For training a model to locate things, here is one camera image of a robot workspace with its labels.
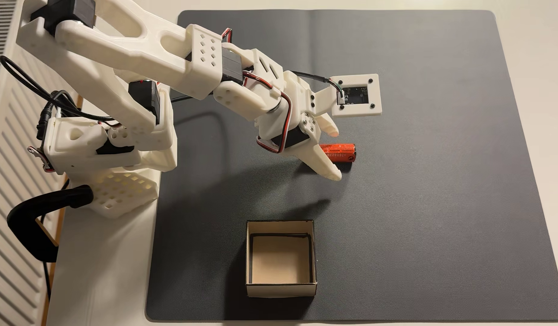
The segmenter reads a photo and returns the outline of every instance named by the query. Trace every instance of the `table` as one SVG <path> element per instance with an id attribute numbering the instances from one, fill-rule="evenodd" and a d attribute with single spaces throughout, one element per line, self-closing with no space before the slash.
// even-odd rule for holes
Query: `table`
<path id="1" fill-rule="evenodd" d="M 192 4 L 176 0 L 139 0 L 138 3 L 170 21 L 176 21 L 183 9 L 492 11 L 499 26 L 558 265 L 558 1 L 534 1 L 529 4 L 514 0 L 326 1 L 320 4 L 321 8 L 316 6 L 319 4 L 297 0 L 285 0 L 282 3 L 216 0 Z M 159 172 L 150 172 L 148 177 L 159 181 Z M 86 209 L 67 210 L 48 314 L 49 326 L 153 324 L 145 317 L 145 293 L 155 209 L 154 202 L 115 220 L 102 218 Z M 266 324 L 292 325 L 295 322 Z"/>

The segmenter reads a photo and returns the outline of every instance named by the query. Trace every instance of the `red battery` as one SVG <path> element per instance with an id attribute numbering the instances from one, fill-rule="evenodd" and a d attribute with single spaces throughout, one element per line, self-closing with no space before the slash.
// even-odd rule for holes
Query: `red battery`
<path id="1" fill-rule="evenodd" d="M 355 144 L 319 144 L 319 146 L 333 163 L 355 161 Z"/>

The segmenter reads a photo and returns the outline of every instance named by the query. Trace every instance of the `black mat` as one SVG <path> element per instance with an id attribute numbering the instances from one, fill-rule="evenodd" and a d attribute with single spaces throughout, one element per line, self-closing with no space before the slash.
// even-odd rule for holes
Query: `black mat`
<path id="1" fill-rule="evenodd" d="M 558 272 L 488 11 L 184 11 L 284 69 L 377 72 L 383 115 L 336 120 L 340 182 L 255 144 L 214 100 L 174 107 L 152 320 L 558 320 Z M 245 291 L 245 221 L 314 219 L 317 295 Z"/>

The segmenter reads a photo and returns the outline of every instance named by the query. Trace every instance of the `open cardboard box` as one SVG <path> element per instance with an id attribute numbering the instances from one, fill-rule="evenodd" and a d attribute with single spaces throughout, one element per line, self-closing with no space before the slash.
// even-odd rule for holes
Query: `open cardboard box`
<path id="1" fill-rule="evenodd" d="M 314 296 L 312 220 L 248 221 L 246 292 L 259 298 Z"/>

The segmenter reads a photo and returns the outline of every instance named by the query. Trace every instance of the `white radiator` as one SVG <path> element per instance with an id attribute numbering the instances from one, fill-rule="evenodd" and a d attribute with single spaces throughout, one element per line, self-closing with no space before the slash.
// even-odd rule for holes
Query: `white radiator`
<path id="1" fill-rule="evenodd" d="M 21 1 L 0 0 L 0 55 L 20 65 L 48 92 L 75 92 L 55 72 L 15 44 Z M 0 66 L 0 325 L 40 325 L 46 297 L 43 266 L 21 245 L 6 217 L 17 204 L 60 189 L 63 180 L 42 170 L 26 147 L 37 147 L 36 124 L 45 105 Z M 44 223 L 55 234 L 58 213 Z"/>

